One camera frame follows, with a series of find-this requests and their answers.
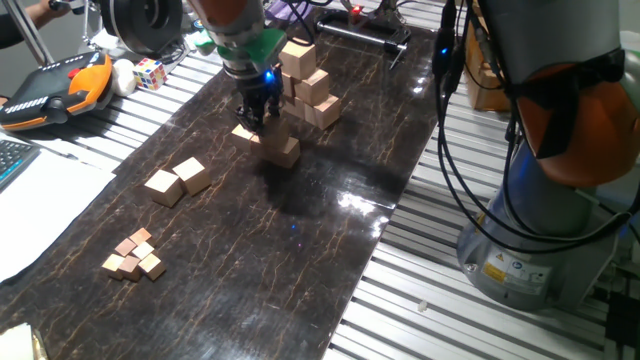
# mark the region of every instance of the orange handheld device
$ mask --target orange handheld device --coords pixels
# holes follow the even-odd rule
[[[111,59],[80,54],[32,72],[0,107],[0,127],[8,131],[61,124],[70,116],[104,108],[111,99]]]

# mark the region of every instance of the small wooden cube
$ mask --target small wooden cube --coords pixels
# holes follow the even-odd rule
[[[316,46],[300,46],[289,41],[280,52],[280,60],[282,72],[295,79],[306,79],[316,70]]]
[[[313,107],[313,113],[313,124],[322,130],[328,128],[340,117],[340,99],[329,95],[325,102]]]
[[[155,249],[153,248],[153,246],[149,245],[149,243],[144,242],[138,245],[138,247],[136,247],[135,249],[133,249],[131,254],[137,257],[138,259],[142,260],[147,256],[149,256],[149,254],[153,253],[154,250]]]
[[[107,272],[109,277],[112,277],[116,280],[122,280],[122,273],[120,272],[120,266],[124,262],[124,258],[119,255],[111,254],[107,261],[102,264],[102,268]]]
[[[151,246],[156,246],[156,239],[151,236],[145,228],[140,228],[140,230],[136,231],[135,234],[129,236],[129,240],[133,241],[138,246],[145,242],[149,243]]]
[[[173,168],[187,188],[189,195],[194,196],[207,186],[211,185],[209,172],[196,158],[189,158],[187,161]]]
[[[284,96],[289,98],[294,98],[296,96],[295,90],[293,89],[293,78],[291,75],[284,72],[282,73],[282,87],[284,89]]]
[[[283,117],[267,115],[264,117],[264,128],[260,143],[274,149],[282,149],[289,141],[289,123]]]
[[[305,104],[320,105],[329,97],[329,74],[318,69],[308,79],[296,82],[294,89]]]
[[[136,243],[129,239],[124,239],[118,246],[116,246],[116,252],[120,254],[120,256],[127,256],[133,249],[136,248]]]
[[[153,201],[166,207],[173,207],[184,193],[180,178],[164,170],[158,170],[144,186]]]
[[[140,263],[140,259],[135,256],[128,255],[124,258],[124,261],[118,267],[118,271],[122,274],[125,279],[129,279],[131,281],[140,280],[140,268],[138,264]]]
[[[251,153],[275,165],[290,169],[300,157],[300,141],[290,137],[282,149],[274,149],[260,143],[260,138],[251,139]]]
[[[231,132],[231,143],[238,150],[244,152],[251,152],[251,138],[253,137],[253,133],[247,131],[247,129],[243,128],[242,125],[238,125]]]
[[[304,120],[304,101],[298,98],[284,97],[284,111]]]
[[[138,264],[142,272],[147,275],[151,281],[155,281],[165,270],[164,264],[157,256],[149,254],[144,260]]]

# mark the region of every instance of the warning label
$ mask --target warning label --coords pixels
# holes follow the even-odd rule
[[[547,282],[551,267],[533,265],[507,252],[492,249],[482,272],[509,289],[539,295]]]
[[[491,263],[484,264],[484,268],[482,268],[482,272],[485,273],[488,277],[492,278],[493,280],[499,282],[500,284],[504,283],[504,277],[505,275],[507,275],[507,273],[491,265]]]

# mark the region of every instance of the rubik's cube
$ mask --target rubik's cube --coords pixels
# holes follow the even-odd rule
[[[167,81],[167,74],[160,61],[144,58],[133,68],[138,87],[158,90]]]

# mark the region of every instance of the dark marble mat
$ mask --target dark marble mat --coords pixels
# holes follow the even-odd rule
[[[0,332],[29,322],[52,359],[320,358],[435,123],[433,34],[413,31],[392,72],[379,48],[319,37],[342,118],[326,132],[291,119],[302,156],[290,171],[231,145],[239,96],[216,76],[0,286]],[[173,209],[151,202],[148,177],[191,156],[213,186]],[[100,265],[140,227],[167,272],[109,280]]]

